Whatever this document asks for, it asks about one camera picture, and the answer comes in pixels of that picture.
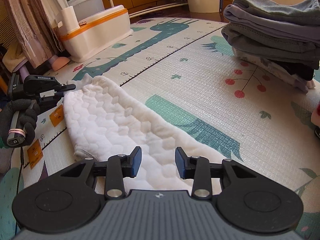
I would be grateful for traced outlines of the black gloved left hand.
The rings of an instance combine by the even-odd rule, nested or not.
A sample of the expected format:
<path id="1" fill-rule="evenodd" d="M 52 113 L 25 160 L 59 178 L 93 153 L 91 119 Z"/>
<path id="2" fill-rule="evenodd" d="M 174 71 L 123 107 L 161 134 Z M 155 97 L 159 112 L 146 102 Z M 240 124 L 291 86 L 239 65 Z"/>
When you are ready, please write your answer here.
<path id="1" fill-rule="evenodd" d="M 35 100 L 10 101 L 1 110 L 1 148 L 30 145 L 35 139 L 35 128 L 40 107 Z M 18 135 L 18 144 L 8 144 L 8 137 Z"/>

